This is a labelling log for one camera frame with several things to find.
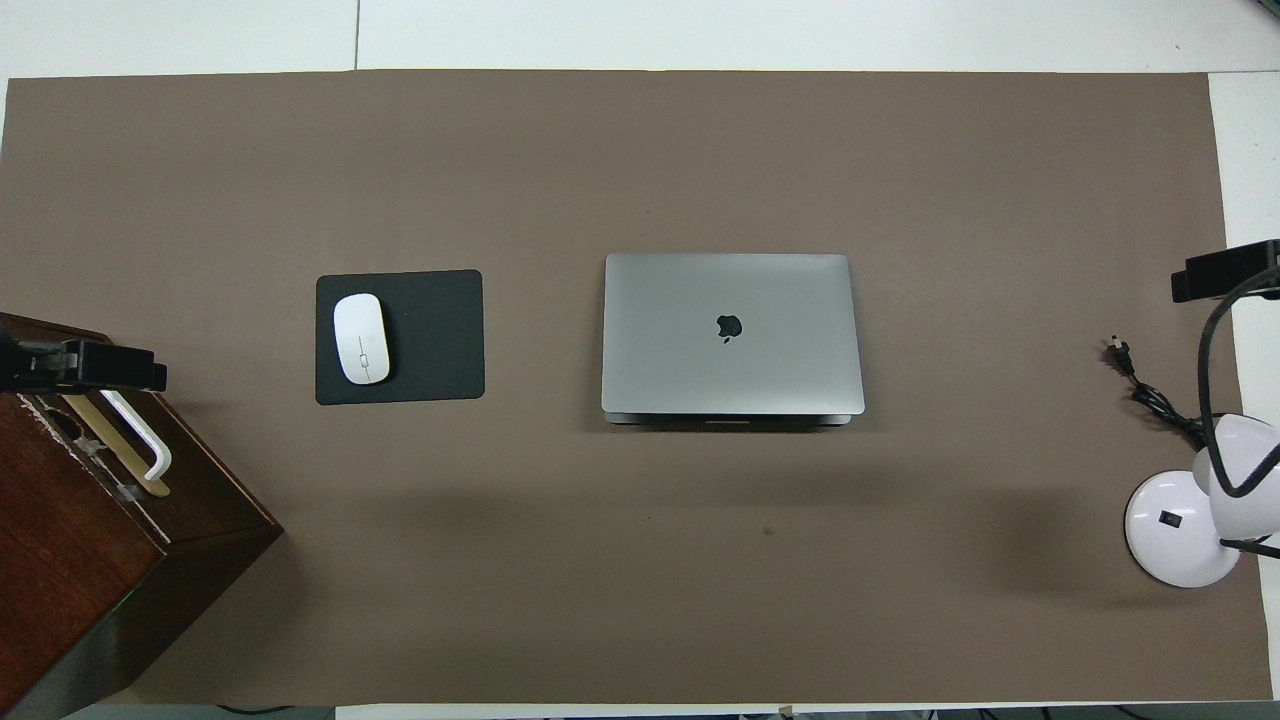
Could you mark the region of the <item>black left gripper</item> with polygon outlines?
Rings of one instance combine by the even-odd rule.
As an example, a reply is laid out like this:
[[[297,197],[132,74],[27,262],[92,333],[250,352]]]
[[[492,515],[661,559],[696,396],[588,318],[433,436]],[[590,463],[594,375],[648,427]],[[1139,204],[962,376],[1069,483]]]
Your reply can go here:
[[[155,364],[154,352],[119,345],[65,341],[1,342],[1,391],[60,391],[67,354],[77,373],[106,373],[101,387],[114,391],[160,393],[168,386],[168,366]]]

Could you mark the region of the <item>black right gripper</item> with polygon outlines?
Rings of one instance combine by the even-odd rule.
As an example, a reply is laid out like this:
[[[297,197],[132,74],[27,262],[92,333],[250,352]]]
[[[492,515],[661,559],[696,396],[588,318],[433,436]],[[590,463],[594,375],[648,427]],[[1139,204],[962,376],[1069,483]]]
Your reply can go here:
[[[1247,288],[1240,297],[1279,299],[1279,241],[1262,240],[1238,250],[1202,254],[1185,260],[1185,270],[1172,273],[1172,301],[1185,304],[1221,299],[1240,277]]]

